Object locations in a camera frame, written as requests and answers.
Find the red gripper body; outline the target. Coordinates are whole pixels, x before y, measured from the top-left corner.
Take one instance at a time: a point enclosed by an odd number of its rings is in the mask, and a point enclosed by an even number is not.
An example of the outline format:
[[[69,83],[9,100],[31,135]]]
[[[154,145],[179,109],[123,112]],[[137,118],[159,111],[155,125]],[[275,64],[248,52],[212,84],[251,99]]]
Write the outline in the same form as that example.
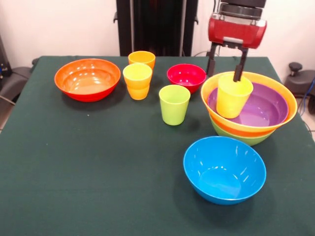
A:
[[[209,41],[218,44],[235,43],[245,48],[259,47],[267,21],[232,17],[213,13],[208,23]]]

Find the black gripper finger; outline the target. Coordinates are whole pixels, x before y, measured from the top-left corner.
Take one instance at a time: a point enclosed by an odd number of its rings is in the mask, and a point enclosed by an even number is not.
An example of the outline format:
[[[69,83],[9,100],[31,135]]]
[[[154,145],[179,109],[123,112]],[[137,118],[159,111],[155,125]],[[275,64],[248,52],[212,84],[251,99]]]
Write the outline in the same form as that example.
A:
[[[213,76],[214,74],[214,70],[215,70],[215,52],[216,52],[216,48],[218,46],[218,43],[212,43],[211,44],[211,49],[208,53],[208,63],[207,63],[207,76]]]
[[[244,65],[247,59],[247,55],[248,55],[248,48],[241,48],[240,51],[242,51],[242,55],[241,55],[240,62],[236,66],[235,71],[234,71],[234,76],[233,76],[234,82],[238,82],[241,80],[242,73],[244,70]]]

